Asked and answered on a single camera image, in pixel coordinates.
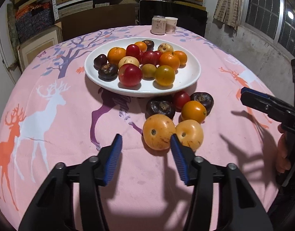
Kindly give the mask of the right hand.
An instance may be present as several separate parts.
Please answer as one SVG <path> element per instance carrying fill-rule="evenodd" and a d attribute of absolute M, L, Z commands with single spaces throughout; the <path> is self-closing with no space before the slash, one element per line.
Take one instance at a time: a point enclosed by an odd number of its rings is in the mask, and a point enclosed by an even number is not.
<path fill-rule="evenodd" d="M 277 127 L 278 131 L 282 134 L 277 143 L 277 155 L 275 160 L 275 169 L 278 173 L 283 174 L 291 168 L 291 162 L 287 159 L 287 147 L 285 142 L 285 130 L 281 125 Z"/>

